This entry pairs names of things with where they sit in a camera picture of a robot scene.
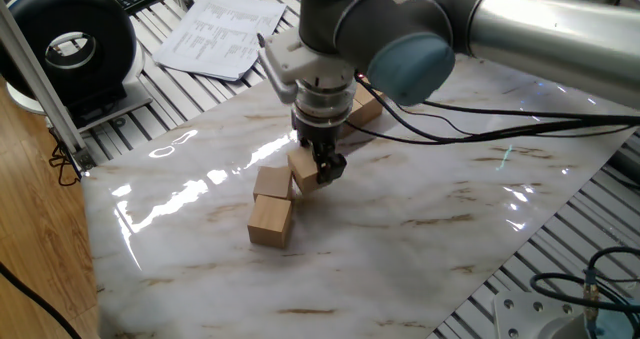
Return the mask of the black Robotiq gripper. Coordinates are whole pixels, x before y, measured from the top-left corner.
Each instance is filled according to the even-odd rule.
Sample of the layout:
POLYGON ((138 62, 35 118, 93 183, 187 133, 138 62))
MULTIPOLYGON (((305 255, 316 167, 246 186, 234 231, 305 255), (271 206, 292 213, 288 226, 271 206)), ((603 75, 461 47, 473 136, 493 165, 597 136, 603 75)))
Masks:
POLYGON ((312 150, 317 167, 317 183, 330 184, 340 178, 347 164, 344 155, 336 152, 342 125, 315 127, 293 118, 292 127, 297 133, 299 145, 312 150))

